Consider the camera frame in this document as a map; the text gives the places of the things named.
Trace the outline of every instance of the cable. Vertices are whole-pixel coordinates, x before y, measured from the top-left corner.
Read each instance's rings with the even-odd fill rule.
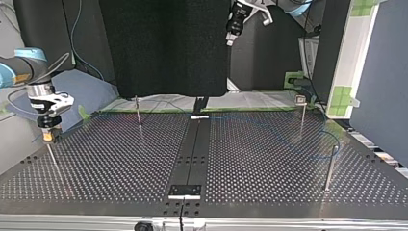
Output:
[[[315,89],[315,85],[313,84],[313,81],[312,81],[312,73],[310,72],[309,66],[308,66],[308,64],[307,64],[307,55],[306,55],[306,36],[307,36],[307,30],[306,30],[306,28],[307,28],[307,22],[308,22],[308,20],[309,20],[310,10],[311,10],[311,8],[312,8],[312,6],[313,6],[313,3],[314,3],[315,1],[310,1],[310,6],[309,6],[309,9],[308,9],[307,14],[306,14],[305,25],[304,25],[304,27],[303,27],[303,29],[304,29],[304,34],[303,34],[303,53],[304,53],[304,59],[305,59],[305,63],[306,63],[307,75],[309,76],[309,78],[307,78],[306,76],[304,76],[304,77],[305,77],[305,79],[307,79],[307,80],[310,81],[310,85],[312,86],[312,89],[313,89],[313,92],[315,93],[316,99],[318,100],[318,102],[320,103],[321,107],[322,107],[323,110],[324,110],[324,113],[326,114],[326,109],[322,106],[322,104],[321,104],[322,101],[321,101],[321,99],[320,99],[320,97],[319,97],[319,95],[318,95],[318,92],[317,92],[316,89]]]
[[[5,3],[3,1],[0,1],[0,6],[5,6],[8,9],[10,9],[14,14],[15,14],[15,9],[13,8],[12,5]],[[13,21],[9,18],[9,16],[0,8],[0,10],[4,13],[4,16],[7,18],[7,20],[9,20],[10,24],[12,24],[12,26],[15,28],[15,30],[20,33],[20,29],[18,29],[18,27],[13,23]]]
[[[43,113],[43,114],[32,113],[32,112],[26,111],[26,110],[24,110],[24,109],[20,109],[20,108],[18,108],[15,104],[13,104],[13,102],[12,102],[12,100],[11,100],[12,95],[14,95],[15,93],[20,92],[20,91],[22,91],[22,90],[25,90],[25,89],[15,90],[15,91],[13,91],[13,92],[11,92],[11,93],[9,93],[9,94],[7,95],[7,101],[9,102],[10,105],[12,105],[14,108],[16,108],[17,110],[19,110],[20,112],[23,112],[23,113],[26,113],[26,114],[29,114],[29,115],[34,115],[34,116],[46,116],[46,115],[48,115],[48,113]]]
[[[290,0],[292,3],[296,4],[296,5],[306,5],[306,4],[312,4],[312,2],[315,2],[317,0],[305,0],[304,2],[299,2],[297,0]]]
[[[11,115],[9,115],[9,116],[6,116],[6,117],[0,119],[0,122],[6,121],[7,119],[9,119],[9,118],[11,118],[11,117],[14,117],[14,116],[15,116],[15,114],[11,114]]]
[[[50,75],[50,74],[54,73],[55,71],[57,71],[57,70],[65,63],[65,61],[68,59],[68,57],[69,57],[69,53],[63,54],[63,55],[62,55],[61,57],[59,57],[53,64],[51,64],[51,65],[48,67],[48,69],[51,69],[51,68],[53,68],[53,65],[57,64],[58,62],[60,62],[55,68],[49,70],[47,73],[41,75],[41,76],[38,77],[37,79],[28,82],[26,85],[34,84],[34,83],[38,82],[39,80],[41,80],[41,79],[43,79],[43,78],[45,78],[45,77],[48,77],[48,75]]]
[[[226,119],[226,118],[234,118],[234,119],[238,119],[238,120],[243,120],[243,121],[246,121],[248,123],[252,123],[252,124],[267,128],[267,129],[269,129],[269,131],[271,131],[276,136],[276,138],[278,140],[280,140],[282,143],[284,143],[286,146],[288,146],[291,151],[293,151],[294,153],[297,153],[297,154],[301,153],[295,146],[291,145],[288,141],[286,141],[286,139],[284,139],[279,133],[276,133],[274,131],[274,127],[271,126],[270,124],[266,124],[266,123],[260,122],[258,120],[255,120],[255,119],[248,119],[248,118],[244,118],[244,117],[231,116],[231,115],[227,115],[227,116],[223,116],[223,117],[210,117],[210,119]],[[312,157],[312,159],[314,159],[314,160],[327,160],[327,159],[330,159],[330,158],[338,155],[340,153],[340,150],[341,150],[341,143],[340,143],[339,139],[335,135],[333,135],[332,133],[324,131],[324,124],[325,123],[326,123],[326,118],[324,117],[323,127],[322,127],[321,131],[319,131],[319,133],[326,134],[326,135],[329,135],[330,137],[332,137],[336,141],[337,146],[339,148],[333,155],[330,155],[330,156],[323,156],[323,155],[314,156],[314,157]]]
[[[0,1],[0,6],[5,6],[5,7],[9,8],[13,13],[15,13],[15,8],[9,3]]]
[[[72,31],[71,31],[71,46],[72,46],[72,51],[75,55],[75,57],[80,60],[82,63],[86,64],[87,66],[89,66],[90,68],[92,68],[94,71],[96,71],[96,73],[98,73],[99,77],[101,78],[101,80],[105,81],[105,78],[103,77],[103,74],[92,64],[89,64],[88,62],[86,62],[83,58],[81,58],[81,56],[78,54],[78,52],[75,49],[75,45],[74,45],[74,33],[75,33],[75,29],[76,26],[78,25],[78,21],[79,18],[81,17],[81,13],[82,13],[82,0],[79,0],[79,10],[78,10],[78,15],[77,18],[75,19],[74,25],[72,26]]]

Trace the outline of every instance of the gray wall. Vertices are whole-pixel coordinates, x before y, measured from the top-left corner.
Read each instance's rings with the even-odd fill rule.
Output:
[[[351,125],[408,167],[408,1],[380,5]]]

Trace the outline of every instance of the blue cable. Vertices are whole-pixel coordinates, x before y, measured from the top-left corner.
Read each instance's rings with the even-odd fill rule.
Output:
[[[98,73],[98,75],[100,76],[101,80],[105,81],[105,78],[103,77],[103,74],[95,66],[91,65],[90,63],[88,63],[84,59],[82,59],[81,56],[78,54],[78,52],[75,49],[75,46],[74,46],[74,32],[75,32],[76,26],[78,24],[79,18],[81,17],[81,13],[82,13],[82,0],[79,0],[78,15],[77,15],[75,23],[74,23],[74,25],[72,27],[72,31],[71,31],[72,51],[73,51],[74,55],[78,58],[78,60],[80,60],[82,63],[84,63],[87,66],[89,66],[90,68],[92,68],[94,71],[96,71]]]
[[[291,149],[291,150],[292,150],[293,152],[295,152],[295,153],[300,153],[298,150],[296,150],[295,147],[293,147],[293,145],[291,145],[289,142],[287,142],[280,134],[276,133],[276,132],[273,130],[273,127],[272,127],[271,125],[269,125],[269,124],[265,124],[265,123],[262,123],[262,122],[259,122],[259,121],[257,121],[257,120],[253,120],[253,119],[248,119],[248,118],[243,118],[243,117],[238,117],[238,116],[231,116],[231,115],[222,116],[222,117],[210,117],[210,119],[225,119],[225,118],[228,118],[228,117],[234,118],[234,119],[239,119],[239,120],[244,120],[244,121],[246,121],[246,122],[249,122],[249,123],[252,123],[252,124],[256,124],[256,125],[259,125],[259,126],[262,126],[262,127],[267,127],[267,128],[278,138],[278,140],[280,140],[282,143],[284,143],[286,146],[288,146],[289,149]],[[333,135],[332,133],[327,132],[327,131],[324,131],[324,124],[323,124],[322,130],[319,131],[319,133],[323,133],[323,134],[327,134],[327,135],[331,136],[331,137],[337,142],[337,146],[338,146],[339,148],[338,148],[338,150],[337,150],[333,155],[330,155],[330,156],[322,156],[322,155],[320,155],[320,156],[315,156],[315,157],[312,158],[312,159],[314,159],[314,160],[327,160],[327,159],[331,159],[332,157],[334,157],[334,156],[336,156],[336,155],[338,155],[338,154],[340,153],[341,143],[340,143],[339,139],[338,139],[335,135]]]

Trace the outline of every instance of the vertical post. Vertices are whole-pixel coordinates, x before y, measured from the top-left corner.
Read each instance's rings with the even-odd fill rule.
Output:
[[[140,119],[140,111],[139,111],[139,99],[138,96],[135,96],[135,102],[136,102],[136,112],[138,113],[138,121],[139,121],[139,127],[141,128],[141,119]]]
[[[303,105],[302,125],[301,125],[302,129],[303,129],[303,124],[304,124],[304,122],[305,122],[306,105],[307,105],[307,104]]]
[[[57,165],[57,160],[55,159],[54,152],[51,149],[51,145],[47,144],[47,148],[48,148],[48,152],[50,153],[52,162],[54,163],[54,165]]]
[[[330,157],[330,163],[329,163],[329,169],[328,169],[328,172],[327,172],[326,184],[324,186],[325,191],[329,190],[330,181],[331,181],[331,178],[332,178],[332,175],[333,175],[333,168],[334,168],[334,162],[335,162],[334,158],[335,158],[335,154],[336,154],[336,152],[338,150],[339,150],[339,147],[337,145],[334,145],[333,149],[332,149],[332,154],[331,154],[331,157]]]

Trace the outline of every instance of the green tape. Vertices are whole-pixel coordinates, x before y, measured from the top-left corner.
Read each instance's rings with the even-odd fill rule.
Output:
[[[85,110],[84,106],[82,105],[78,106],[78,113],[83,120],[90,118],[90,114],[87,113],[87,110]]]
[[[271,107],[271,108],[207,108],[204,113],[224,113],[224,112],[287,112],[296,110],[297,107]]]
[[[345,116],[348,106],[351,104],[351,87],[336,86],[330,101],[329,114],[333,116]]]
[[[134,114],[137,113],[138,111],[135,109],[107,109],[107,110],[103,110],[101,111],[102,113],[129,113],[129,114]],[[139,110],[140,113],[144,113],[144,114],[166,114],[166,113],[170,113],[170,114],[181,114],[181,113],[192,113],[192,109],[184,109],[184,112],[179,110],[179,109],[155,109],[155,110],[151,110],[151,109],[140,109]]]
[[[7,114],[9,111],[7,111],[6,106],[8,105],[7,102],[3,102],[0,104],[0,115],[1,114]]]
[[[375,4],[375,0],[354,0],[351,16],[369,16]]]
[[[284,89],[286,90],[288,89],[301,90],[302,87],[295,87],[293,84],[290,84],[289,79],[303,79],[303,71],[286,72],[285,83],[283,85]]]

